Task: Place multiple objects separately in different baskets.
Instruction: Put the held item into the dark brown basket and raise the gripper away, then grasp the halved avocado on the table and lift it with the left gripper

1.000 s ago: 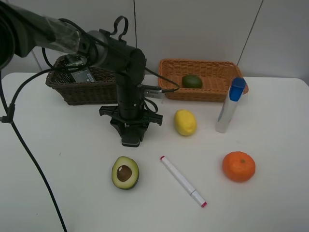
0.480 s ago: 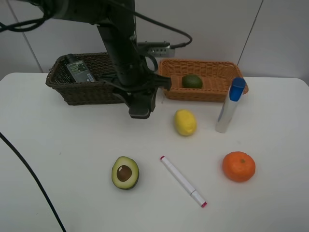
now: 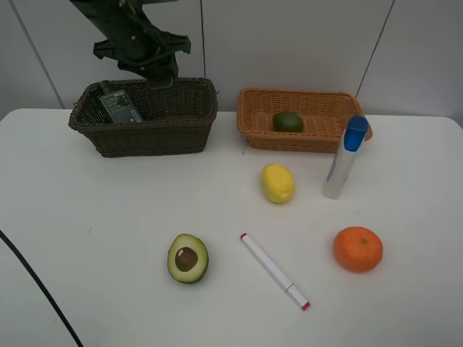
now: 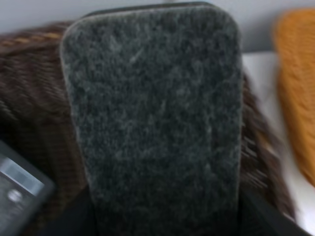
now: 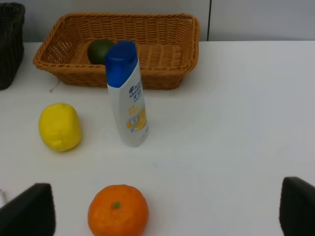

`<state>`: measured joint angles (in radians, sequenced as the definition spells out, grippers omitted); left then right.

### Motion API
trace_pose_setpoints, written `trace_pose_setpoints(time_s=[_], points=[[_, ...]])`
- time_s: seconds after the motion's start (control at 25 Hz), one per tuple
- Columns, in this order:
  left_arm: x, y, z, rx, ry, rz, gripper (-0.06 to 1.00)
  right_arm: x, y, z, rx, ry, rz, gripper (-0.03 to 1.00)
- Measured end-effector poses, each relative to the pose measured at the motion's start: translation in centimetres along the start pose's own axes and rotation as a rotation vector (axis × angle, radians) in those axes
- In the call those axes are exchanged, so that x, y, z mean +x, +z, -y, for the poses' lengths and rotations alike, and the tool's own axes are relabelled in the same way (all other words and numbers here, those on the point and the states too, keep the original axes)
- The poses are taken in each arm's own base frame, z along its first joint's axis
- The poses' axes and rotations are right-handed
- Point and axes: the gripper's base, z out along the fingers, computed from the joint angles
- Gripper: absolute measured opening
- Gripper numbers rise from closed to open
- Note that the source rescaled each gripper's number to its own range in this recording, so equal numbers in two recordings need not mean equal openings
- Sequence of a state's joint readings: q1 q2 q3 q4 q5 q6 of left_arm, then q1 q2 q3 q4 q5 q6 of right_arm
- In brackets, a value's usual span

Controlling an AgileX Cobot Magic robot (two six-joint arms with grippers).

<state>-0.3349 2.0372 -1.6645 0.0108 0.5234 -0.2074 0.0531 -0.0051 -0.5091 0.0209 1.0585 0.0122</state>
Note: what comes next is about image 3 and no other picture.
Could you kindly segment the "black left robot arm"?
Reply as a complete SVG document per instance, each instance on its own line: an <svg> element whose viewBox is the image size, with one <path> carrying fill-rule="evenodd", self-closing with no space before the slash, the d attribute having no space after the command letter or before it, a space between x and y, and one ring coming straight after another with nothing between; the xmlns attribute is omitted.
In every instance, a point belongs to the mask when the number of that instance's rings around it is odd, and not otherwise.
<svg viewBox="0 0 463 347"><path fill-rule="evenodd" d="M98 28L105 40L93 46L99 59L112 59L120 70L145 78L157 90L170 88L179 74L176 53L189 54L186 35L154 26L143 11L148 1L73 1L72 4Z"/></svg>

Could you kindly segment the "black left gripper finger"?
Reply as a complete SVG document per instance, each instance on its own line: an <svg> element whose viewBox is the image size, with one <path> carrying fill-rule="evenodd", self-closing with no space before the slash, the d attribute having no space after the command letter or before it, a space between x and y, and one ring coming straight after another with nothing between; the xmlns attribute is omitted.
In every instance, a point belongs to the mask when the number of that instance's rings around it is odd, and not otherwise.
<svg viewBox="0 0 463 347"><path fill-rule="evenodd" d="M157 90L170 88L178 74L179 67L175 54L157 58L145 66L145 79Z"/></svg>

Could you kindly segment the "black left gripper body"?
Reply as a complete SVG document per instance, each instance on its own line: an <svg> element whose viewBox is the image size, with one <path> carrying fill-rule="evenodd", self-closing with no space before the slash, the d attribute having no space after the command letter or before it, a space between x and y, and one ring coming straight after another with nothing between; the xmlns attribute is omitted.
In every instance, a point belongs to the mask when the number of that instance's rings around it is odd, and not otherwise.
<svg viewBox="0 0 463 347"><path fill-rule="evenodd" d="M151 61L177 52L191 52L190 39L161 31L131 35L121 40L104 40L94 44L93 54L99 59L118 62L118 68L145 77L145 66Z"/></svg>

